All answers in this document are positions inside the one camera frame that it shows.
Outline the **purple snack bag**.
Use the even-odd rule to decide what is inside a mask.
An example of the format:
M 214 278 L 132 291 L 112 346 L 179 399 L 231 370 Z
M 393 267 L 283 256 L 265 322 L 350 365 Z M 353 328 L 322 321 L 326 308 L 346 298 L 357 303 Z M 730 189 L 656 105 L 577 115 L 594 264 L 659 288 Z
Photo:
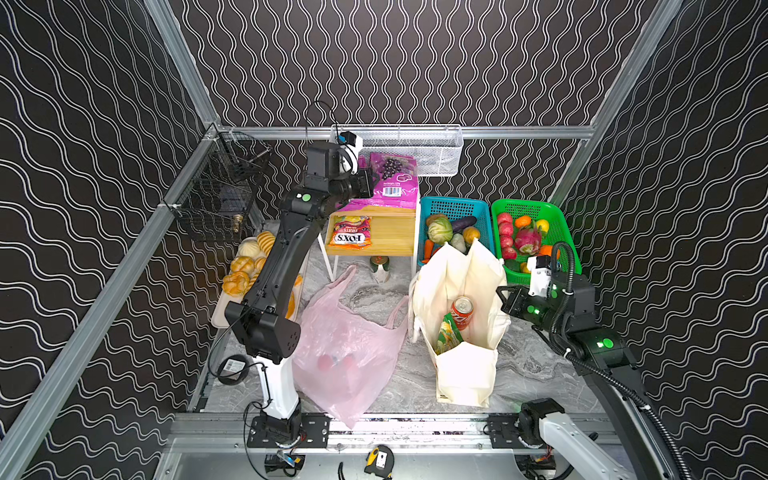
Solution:
M 350 200 L 339 211 L 372 208 L 415 210 L 419 200 L 417 162 L 413 157 L 372 152 L 358 157 L 358 170 L 370 168 L 372 196 Z

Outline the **red soda can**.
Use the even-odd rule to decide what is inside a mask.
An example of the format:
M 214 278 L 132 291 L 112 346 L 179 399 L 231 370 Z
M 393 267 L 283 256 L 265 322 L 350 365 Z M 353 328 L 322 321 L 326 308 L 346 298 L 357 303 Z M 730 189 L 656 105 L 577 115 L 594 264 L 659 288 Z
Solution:
M 451 316 L 460 331 L 469 327 L 474 315 L 474 304 L 467 296 L 457 297 L 451 304 Z

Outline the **green yellow candy bag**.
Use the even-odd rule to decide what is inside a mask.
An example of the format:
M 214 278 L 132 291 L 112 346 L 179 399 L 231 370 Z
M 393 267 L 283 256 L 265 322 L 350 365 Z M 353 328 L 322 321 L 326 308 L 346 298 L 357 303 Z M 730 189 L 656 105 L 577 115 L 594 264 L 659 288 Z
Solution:
M 440 324 L 434 351 L 437 355 L 446 353 L 463 342 L 460 329 L 452 313 L 447 313 Z

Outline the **cream canvas tote bag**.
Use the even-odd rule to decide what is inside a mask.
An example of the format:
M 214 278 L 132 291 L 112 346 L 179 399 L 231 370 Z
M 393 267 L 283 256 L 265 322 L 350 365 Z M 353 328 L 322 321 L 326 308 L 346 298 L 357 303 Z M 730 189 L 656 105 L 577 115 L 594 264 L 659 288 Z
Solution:
M 436 398 L 441 403 L 487 408 L 492 396 L 498 347 L 510 325 L 496 290 L 507 284 L 500 259 L 480 241 L 466 254 L 451 245 L 440 248 L 409 285 L 408 320 L 412 340 L 423 338 L 436 370 Z M 453 303 L 472 304 L 462 342 L 436 350 L 444 317 Z

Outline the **pink plastic bag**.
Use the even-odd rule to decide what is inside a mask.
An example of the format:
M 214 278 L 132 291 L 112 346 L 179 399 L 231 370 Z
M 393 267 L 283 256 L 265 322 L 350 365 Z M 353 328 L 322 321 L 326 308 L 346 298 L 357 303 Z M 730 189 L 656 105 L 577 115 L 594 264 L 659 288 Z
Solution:
M 309 301 L 291 356 L 297 389 L 349 428 L 391 380 L 410 330 L 407 296 L 399 299 L 384 325 L 342 305 L 341 296 L 356 273 L 356 266 L 348 267 Z

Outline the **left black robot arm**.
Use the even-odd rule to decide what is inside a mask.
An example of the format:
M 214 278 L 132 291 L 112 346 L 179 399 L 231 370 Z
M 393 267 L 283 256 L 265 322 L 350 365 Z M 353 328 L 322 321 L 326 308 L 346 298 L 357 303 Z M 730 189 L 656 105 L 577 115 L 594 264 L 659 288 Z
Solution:
M 280 421 L 300 413 L 290 357 L 301 327 L 288 315 L 295 280 L 330 215 L 352 199 L 372 196 L 372 174 L 359 167 L 362 149 L 363 139 L 349 131 L 305 148 L 304 177 L 282 201 L 265 266 L 243 300 L 225 308 L 235 337 L 262 364 L 263 410 Z

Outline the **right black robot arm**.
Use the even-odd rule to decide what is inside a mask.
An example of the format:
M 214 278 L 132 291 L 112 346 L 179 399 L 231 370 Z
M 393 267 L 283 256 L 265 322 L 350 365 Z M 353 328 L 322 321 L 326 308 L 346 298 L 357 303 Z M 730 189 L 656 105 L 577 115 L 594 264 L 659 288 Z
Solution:
M 692 470 L 644 391 L 635 357 L 613 329 L 596 317 L 595 289 L 575 271 L 575 253 L 559 241 L 536 256 L 527 286 L 500 286 L 503 313 L 532 330 L 599 400 L 630 465 L 624 467 L 570 419 L 552 398 L 522 404 L 513 428 L 530 448 L 548 448 L 585 479 L 690 479 Z

